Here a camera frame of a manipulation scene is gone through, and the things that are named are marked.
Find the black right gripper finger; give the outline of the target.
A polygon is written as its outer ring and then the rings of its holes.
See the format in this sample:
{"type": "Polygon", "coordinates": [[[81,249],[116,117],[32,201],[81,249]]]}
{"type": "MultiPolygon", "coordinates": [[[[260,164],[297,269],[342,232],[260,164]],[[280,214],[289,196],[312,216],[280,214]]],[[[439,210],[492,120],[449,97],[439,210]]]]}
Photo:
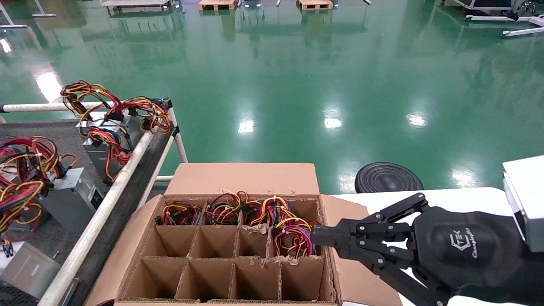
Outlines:
{"type": "Polygon", "coordinates": [[[334,227],[316,225],[312,243],[319,246],[348,246],[352,238],[377,242],[402,242],[410,239],[411,226],[399,223],[413,213],[423,213],[429,203],[423,193],[416,193],[361,220],[343,218],[334,227]]]}
{"type": "Polygon", "coordinates": [[[450,295],[436,287],[428,288],[404,272],[412,267],[414,256],[408,250],[387,245],[336,245],[341,259],[362,263],[416,306],[446,306],[450,295]]]}

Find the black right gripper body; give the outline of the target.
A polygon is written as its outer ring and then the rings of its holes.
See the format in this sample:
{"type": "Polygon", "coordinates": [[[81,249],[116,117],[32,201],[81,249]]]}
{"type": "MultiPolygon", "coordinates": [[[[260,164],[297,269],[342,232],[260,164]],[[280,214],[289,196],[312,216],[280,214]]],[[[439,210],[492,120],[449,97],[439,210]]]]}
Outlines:
{"type": "Polygon", "coordinates": [[[414,219],[414,275],[430,289],[492,303],[542,306],[543,253],[513,217],[431,207],[414,219]]]}

